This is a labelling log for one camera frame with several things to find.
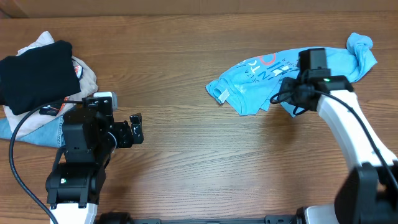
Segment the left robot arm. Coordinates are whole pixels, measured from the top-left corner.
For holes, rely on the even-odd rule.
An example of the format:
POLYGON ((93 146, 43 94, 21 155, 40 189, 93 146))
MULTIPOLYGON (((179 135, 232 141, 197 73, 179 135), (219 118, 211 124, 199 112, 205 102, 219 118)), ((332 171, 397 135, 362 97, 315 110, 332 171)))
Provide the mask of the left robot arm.
POLYGON ((56 223, 94 223, 111 155, 143 143, 142 116, 115 122, 112 110, 77 108, 64 114, 62 129, 65 144, 46 180, 47 203, 56 223))

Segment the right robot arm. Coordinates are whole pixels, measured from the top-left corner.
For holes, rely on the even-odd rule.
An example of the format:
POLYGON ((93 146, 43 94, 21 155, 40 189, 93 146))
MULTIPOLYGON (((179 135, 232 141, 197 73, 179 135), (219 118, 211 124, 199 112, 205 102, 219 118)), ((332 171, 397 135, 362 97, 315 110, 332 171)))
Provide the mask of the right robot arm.
POLYGON ((298 54, 297 78, 284 78, 272 103, 314 111, 326 122, 349 175, 334 202, 297 210, 292 223, 397 223, 397 156, 378 138, 348 79, 331 75, 324 48, 298 54))

